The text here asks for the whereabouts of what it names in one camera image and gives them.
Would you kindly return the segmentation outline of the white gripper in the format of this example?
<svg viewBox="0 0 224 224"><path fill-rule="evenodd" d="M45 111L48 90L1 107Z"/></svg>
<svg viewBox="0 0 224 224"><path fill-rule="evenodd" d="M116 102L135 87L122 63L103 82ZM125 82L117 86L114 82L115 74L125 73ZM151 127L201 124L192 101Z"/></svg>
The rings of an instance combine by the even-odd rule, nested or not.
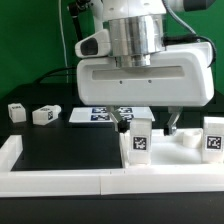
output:
<svg viewBox="0 0 224 224"><path fill-rule="evenodd" d="M84 104L108 106L107 113L118 133L125 133L128 123L116 106L170 106L163 131L171 136L177 131L182 107L204 106L214 95L210 67L213 49L208 42L169 45L152 54L148 66L132 68L120 68L109 55L110 49L106 29L75 45L81 59L77 86Z"/></svg>

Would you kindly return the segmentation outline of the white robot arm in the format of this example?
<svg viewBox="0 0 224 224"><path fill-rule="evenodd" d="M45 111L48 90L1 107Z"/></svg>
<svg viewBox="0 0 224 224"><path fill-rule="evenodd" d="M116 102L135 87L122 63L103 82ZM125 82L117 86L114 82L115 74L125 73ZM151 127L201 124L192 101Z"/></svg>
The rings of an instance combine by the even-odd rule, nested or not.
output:
<svg viewBox="0 0 224 224"><path fill-rule="evenodd" d="M90 0L96 32L75 45L78 93L86 105L104 105L124 132L118 106L165 106L164 133L176 132L184 107L214 95L213 42L176 13L209 8L215 0Z"/></svg>

